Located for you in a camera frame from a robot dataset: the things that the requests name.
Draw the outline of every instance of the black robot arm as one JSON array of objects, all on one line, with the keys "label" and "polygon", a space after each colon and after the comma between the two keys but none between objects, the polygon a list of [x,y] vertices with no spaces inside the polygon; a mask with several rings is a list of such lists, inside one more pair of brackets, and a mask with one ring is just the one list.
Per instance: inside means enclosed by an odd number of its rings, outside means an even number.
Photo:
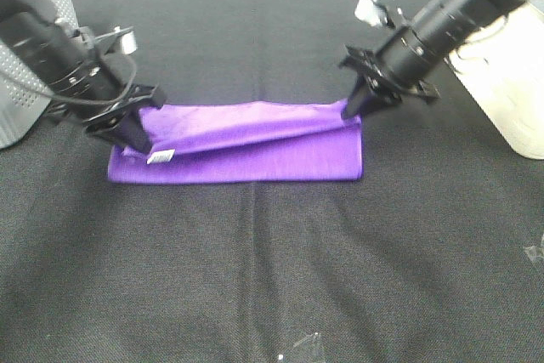
[{"label": "black robot arm", "polygon": [[471,34],[525,1],[431,0],[411,22],[403,20],[395,27],[377,50],[347,47],[340,66],[357,71],[358,77],[343,117],[396,106],[403,94],[435,101],[438,91],[423,80],[425,76]]},{"label": "black robot arm", "polygon": [[124,33],[94,37],[70,28],[51,0],[0,0],[0,39],[48,86],[56,117],[75,117],[87,134],[147,153],[151,142],[138,109],[159,108],[165,96],[157,87],[124,82],[105,62]]}]

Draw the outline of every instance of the folded cloth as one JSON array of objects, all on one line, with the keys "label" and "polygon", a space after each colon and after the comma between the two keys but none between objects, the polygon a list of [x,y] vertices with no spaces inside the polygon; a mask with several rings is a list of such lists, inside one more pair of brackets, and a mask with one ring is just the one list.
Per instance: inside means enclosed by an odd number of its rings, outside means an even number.
[{"label": "folded cloth", "polygon": [[140,118],[149,155],[115,146],[108,177],[137,184],[345,180],[363,173],[361,122],[330,105],[164,105]]}]

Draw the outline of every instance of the clear plastic piece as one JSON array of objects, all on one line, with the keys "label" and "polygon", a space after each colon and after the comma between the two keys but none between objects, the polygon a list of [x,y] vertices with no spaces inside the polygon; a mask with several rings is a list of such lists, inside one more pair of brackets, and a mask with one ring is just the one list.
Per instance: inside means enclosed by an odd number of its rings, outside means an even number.
[{"label": "clear plastic piece", "polygon": [[291,350],[278,355],[278,363],[326,363],[321,334],[316,332],[293,344]]},{"label": "clear plastic piece", "polygon": [[544,276],[544,235],[542,236],[541,245],[525,247],[525,254],[529,257],[529,260]]}]

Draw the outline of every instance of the black tabletop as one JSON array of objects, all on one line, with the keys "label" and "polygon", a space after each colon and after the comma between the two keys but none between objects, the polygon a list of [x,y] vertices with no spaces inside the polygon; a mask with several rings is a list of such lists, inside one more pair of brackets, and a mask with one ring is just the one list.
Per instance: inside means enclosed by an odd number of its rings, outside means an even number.
[{"label": "black tabletop", "polygon": [[[345,98],[343,44],[387,34],[357,0],[73,3],[181,105]],[[431,79],[365,120],[356,182],[111,184],[108,145],[39,122],[0,151],[0,360],[271,362],[318,332],[327,362],[543,361],[543,164]]]}]

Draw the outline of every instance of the black cable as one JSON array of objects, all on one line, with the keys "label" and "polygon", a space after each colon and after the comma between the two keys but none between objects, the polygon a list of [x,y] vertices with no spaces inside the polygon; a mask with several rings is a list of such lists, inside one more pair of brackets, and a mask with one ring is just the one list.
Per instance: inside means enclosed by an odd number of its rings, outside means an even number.
[{"label": "black cable", "polygon": [[132,57],[130,57],[127,54],[123,54],[123,57],[130,63],[132,66],[132,72],[130,77],[128,78],[128,82],[125,85],[125,88],[122,90],[122,92],[119,94],[118,97],[114,99],[80,99],[80,98],[74,98],[74,97],[63,97],[61,95],[56,94],[47,94],[42,91],[38,91],[32,87],[29,87],[28,85],[24,84],[23,82],[12,78],[7,72],[0,70],[0,76],[4,77],[4,79],[10,81],[11,83],[19,86],[20,88],[23,88],[25,91],[40,95],[42,97],[51,99],[52,101],[58,101],[62,102],[64,104],[75,104],[75,105],[91,105],[91,106],[107,106],[107,105],[113,105],[117,102],[122,101],[130,91],[130,88],[134,84],[134,79],[136,78],[136,74],[138,73],[138,65],[133,60]]}]

